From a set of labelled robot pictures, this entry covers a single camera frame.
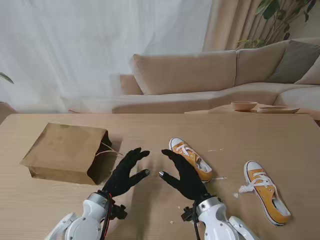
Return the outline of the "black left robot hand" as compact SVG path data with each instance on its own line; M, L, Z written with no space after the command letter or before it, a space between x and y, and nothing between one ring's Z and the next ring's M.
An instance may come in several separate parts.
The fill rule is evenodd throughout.
M137 162L147 157L149 154L149 150L142 151L141 147L130 150L116 166L101 192L107 196L111 195L111 197L117 197L128 192L131 187L137 185L141 180L146 178L150 174L148 169L143 169L132 176L130 176L130 173Z

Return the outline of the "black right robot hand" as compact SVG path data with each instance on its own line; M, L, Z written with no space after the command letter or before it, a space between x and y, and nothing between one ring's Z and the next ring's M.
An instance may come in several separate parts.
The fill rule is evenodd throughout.
M195 168L183 156L169 149L163 149L161 152L173 161L179 173L179 179L177 179L165 171L160 171L159 176L167 184L178 190L189 200L204 201L212 197Z

